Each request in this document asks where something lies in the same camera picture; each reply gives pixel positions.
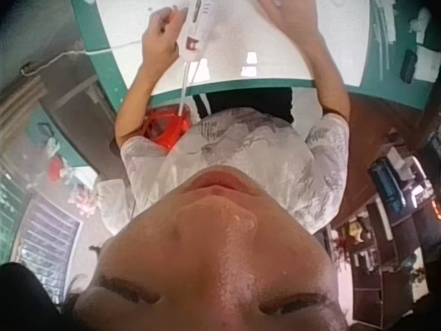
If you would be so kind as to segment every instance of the lips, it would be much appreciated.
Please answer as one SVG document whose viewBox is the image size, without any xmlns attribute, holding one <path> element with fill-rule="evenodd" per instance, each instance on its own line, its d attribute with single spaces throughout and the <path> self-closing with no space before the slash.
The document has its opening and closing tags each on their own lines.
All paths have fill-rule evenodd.
<svg viewBox="0 0 441 331">
<path fill-rule="evenodd" d="M 189 184 L 186 191 L 199 190 L 220 186 L 228 190 L 235 190 L 249 195 L 257 195 L 256 189 L 249 183 L 244 182 L 235 174 L 222 170 L 209 170 L 198 175 Z"/>
</svg>

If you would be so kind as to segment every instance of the desk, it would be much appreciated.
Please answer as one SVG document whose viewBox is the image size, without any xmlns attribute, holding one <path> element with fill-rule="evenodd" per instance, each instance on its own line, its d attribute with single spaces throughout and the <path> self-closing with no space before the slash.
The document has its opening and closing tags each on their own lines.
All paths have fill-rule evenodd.
<svg viewBox="0 0 441 331">
<path fill-rule="evenodd" d="M 249 0 L 241 1 L 241 4 L 243 4 L 244 6 L 246 4 L 249 4 L 250 2 Z M 124 6 L 126 8 L 134 8 L 134 3 L 140 3 L 140 1 L 136 0 L 120 0 L 120 2 L 124 3 Z M 330 0 L 318 0 L 319 16 L 322 17 L 322 19 L 320 20 L 322 33 L 325 34 L 327 43 L 331 44 L 329 45 L 329 47 L 331 48 L 331 53 L 333 54 L 333 57 L 336 60 L 340 71 L 342 72 L 345 83 L 350 85 L 349 90 L 351 92 L 367 94 L 373 97 L 382 97 L 392 101 L 396 101 L 398 103 L 403 103 L 407 106 L 411 106 L 419 110 L 424 109 L 429 98 L 432 84 L 414 81 L 410 86 L 407 86 L 406 84 L 401 82 L 399 78 L 399 72 L 401 69 L 402 60 L 404 59 L 405 50 L 407 48 L 416 49 L 416 36 L 414 33 L 409 33 L 409 18 L 416 17 L 419 10 L 419 8 L 415 7 L 415 2 L 417 1 L 401 0 L 396 5 L 396 10 L 398 11 L 398 16 L 396 17 L 397 42 L 393 46 L 391 46 L 391 56 L 393 57 L 393 59 L 391 60 L 391 70 L 389 72 L 385 72 L 384 79 L 380 81 L 380 73 L 378 69 L 380 57 L 378 53 L 378 43 L 375 40 L 373 33 L 374 17 L 373 15 L 369 14 L 369 2 L 367 0 L 359 0 L 348 1 L 345 4 L 345 6 L 354 6 L 353 3 L 358 3 L 358 6 L 360 5 L 360 3 L 364 3 L 366 5 L 366 7 L 364 8 L 364 13 L 361 10 L 356 11 L 356 13 L 358 13 L 356 20 L 358 21 L 358 25 L 360 26 L 360 33 L 348 34 L 348 36 L 352 36 L 352 38 L 353 36 L 358 36 L 358 38 L 356 39 L 360 39 L 357 42 L 357 46 L 354 46 L 355 48 L 346 47 L 345 49 L 345 52 L 347 52 L 347 54 L 350 54 L 348 63 L 351 61 L 357 62 L 357 65 L 353 67 L 355 70 L 353 72 L 354 76 L 351 76 L 349 73 L 346 73 L 349 72 L 350 69 L 346 68 L 345 70 L 343 68 L 344 64 L 339 63 L 338 60 L 338 48 L 341 46 L 341 44 L 333 44 L 329 42 L 329 40 L 332 38 L 333 28 L 337 27 L 338 24 L 332 25 L 332 28 L 329 28 L 329 26 L 327 26 L 327 23 L 332 22 L 333 19 L 340 19 L 342 22 L 348 23 L 346 22 L 345 18 L 351 15 L 345 13 L 342 14 L 342 17 L 337 17 L 337 14 L 335 13 L 338 12 L 335 12 L 333 13 L 332 17 L 328 17 L 325 14 L 320 14 L 321 12 L 324 12 L 323 8 L 332 9 L 333 5 L 331 4 Z M 162 1 L 161 3 L 164 6 L 166 5 L 167 1 Z M 99 6 L 96 3 L 90 5 L 87 4 L 84 0 L 72 0 L 72 5 L 76 15 L 76 20 L 81 29 L 86 49 L 100 50 L 108 48 L 110 46 L 110 42 L 106 35 L 103 22 L 101 20 L 101 13 L 99 10 L 99 6 L 101 6 L 101 4 L 99 3 Z M 274 36 L 275 40 L 274 43 L 279 45 L 280 43 L 284 42 L 282 40 L 283 36 L 281 36 L 274 27 L 267 24 L 267 29 L 271 30 L 271 34 Z M 439 38 L 437 39 L 438 41 L 441 41 L 441 34 L 438 35 L 437 38 Z M 355 42 L 351 43 L 351 39 L 347 41 L 347 44 L 350 46 L 355 44 Z M 133 51 L 132 56 L 133 62 L 135 62 L 137 66 L 141 62 L 141 51 L 139 47 L 136 49 L 138 50 Z M 274 52 L 276 56 L 283 57 L 283 52 L 280 52 L 280 50 L 272 49 L 271 52 Z M 293 54 L 292 61 L 295 63 L 295 60 L 297 59 L 297 62 L 300 63 L 300 65 L 297 65 L 296 70 L 290 72 L 288 75 L 283 74 L 283 71 L 281 72 L 280 70 L 275 70 L 273 73 L 271 73 L 271 68 L 269 69 L 269 72 L 267 71 L 267 74 L 264 74 L 262 76 L 262 78 L 256 77 L 255 79 L 243 79 L 242 77 L 241 79 L 240 75 L 237 74 L 237 77 L 232 79 L 231 75 L 227 75 L 226 77 L 224 77 L 224 79 L 201 82 L 199 85 L 189 88 L 187 93 L 188 95 L 193 95 L 200 93 L 216 92 L 221 90 L 259 87 L 313 87 L 314 83 L 310 79 L 311 77 L 309 76 L 309 73 L 307 72 L 303 61 L 298 58 L 299 54 L 295 48 L 292 48 L 291 54 Z M 225 58 L 230 58 L 231 60 L 231 58 L 234 58 L 236 55 L 237 54 L 226 54 Z M 127 86 L 130 85 L 130 80 L 133 79 L 133 77 L 130 78 L 127 75 L 125 78 L 123 77 L 119 69 L 119 65 L 116 62 L 115 56 L 112 53 L 94 55 L 91 57 L 91 60 L 100 78 L 101 84 L 109 97 L 109 100 L 114 106 L 114 109 L 118 110 L 127 92 Z M 364 68 L 364 70 L 361 70 L 361 76 L 359 75 L 360 64 L 362 64 L 362 68 Z M 170 85 L 171 90 L 158 91 L 158 93 L 152 97 L 151 104 L 156 105 L 177 98 L 180 91 L 176 87 L 180 86 L 181 77 L 182 73 L 179 73 L 178 76 L 175 77 L 176 81 L 178 81 L 179 84 Z"/>
</svg>

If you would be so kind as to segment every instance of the finger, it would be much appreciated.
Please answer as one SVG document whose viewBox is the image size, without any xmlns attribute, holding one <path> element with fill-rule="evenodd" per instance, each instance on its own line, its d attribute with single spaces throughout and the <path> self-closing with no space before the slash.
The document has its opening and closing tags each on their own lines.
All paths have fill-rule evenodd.
<svg viewBox="0 0 441 331">
<path fill-rule="evenodd" d="M 173 10 L 170 7 L 165 7 L 150 15 L 149 28 L 160 32 L 163 27 L 163 22 L 168 21 L 172 15 Z"/>
<path fill-rule="evenodd" d="M 274 0 L 258 0 L 263 10 L 267 13 L 268 17 L 276 24 L 279 25 L 282 21 L 282 15 L 280 9 L 274 3 Z"/>
<path fill-rule="evenodd" d="M 165 36 L 172 41 L 178 40 L 182 27 L 187 18 L 188 8 L 175 10 L 170 15 L 170 23 L 165 27 Z"/>
</svg>

